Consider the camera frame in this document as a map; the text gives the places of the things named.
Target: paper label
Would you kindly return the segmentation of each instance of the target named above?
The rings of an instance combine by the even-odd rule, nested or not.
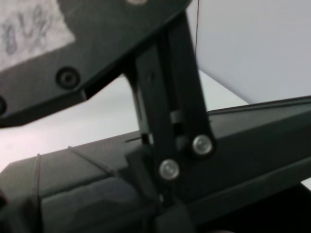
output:
[[[0,0],[0,71],[74,41],[57,0]]]

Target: white wall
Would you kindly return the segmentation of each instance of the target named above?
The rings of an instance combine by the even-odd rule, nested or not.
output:
[[[199,68],[253,103],[311,94],[310,0],[200,0]]]
[[[195,46],[196,43],[196,28],[197,28],[197,19],[198,19],[198,2],[199,0],[192,0],[188,9],[187,9],[187,16],[188,22],[192,37],[193,45]]]

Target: recessed screw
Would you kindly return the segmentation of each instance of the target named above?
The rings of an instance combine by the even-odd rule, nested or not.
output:
[[[200,156],[207,155],[213,150],[211,139],[203,134],[194,139],[192,147],[194,152]]]
[[[74,89],[80,83],[80,75],[73,68],[62,68],[56,75],[56,82],[64,89]]]
[[[179,173],[179,165],[173,159],[166,159],[160,165],[159,174],[167,181],[175,180],[179,176]]]

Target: metal screw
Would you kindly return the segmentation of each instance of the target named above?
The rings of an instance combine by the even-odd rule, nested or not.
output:
[[[0,115],[4,114],[6,111],[6,103],[4,98],[0,96]]]
[[[159,174],[167,181],[175,180],[179,176],[179,173],[179,165],[173,159],[166,159],[160,165]]]
[[[126,1],[133,5],[143,5],[147,2],[147,0],[126,0]]]
[[[80,83],[80,76],[75,69],[66,67],[57,73],[56,81],[64,89],[74,89]]]
[[[201,155],[201,156],[207,155],[213,149],[212,141],[206,135],[199,135],[199,136],[197,136],[194,139],[192,146],[193,146],[193,150],[198,155]]]

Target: silver screw head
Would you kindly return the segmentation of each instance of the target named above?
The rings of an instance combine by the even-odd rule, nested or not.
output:
[[[126,1],[133,5],[143,5],[147,2],[147,0],[126,0]]]
[[[179,176],[179,173],[179,165],[173,159],[166,159],[160,165],[159,174],[167,181],[175,180]]]
[[[213,149],[212,141],[206,135],[198,135],[192,144],[193,150],[200,156],[209,154]]]

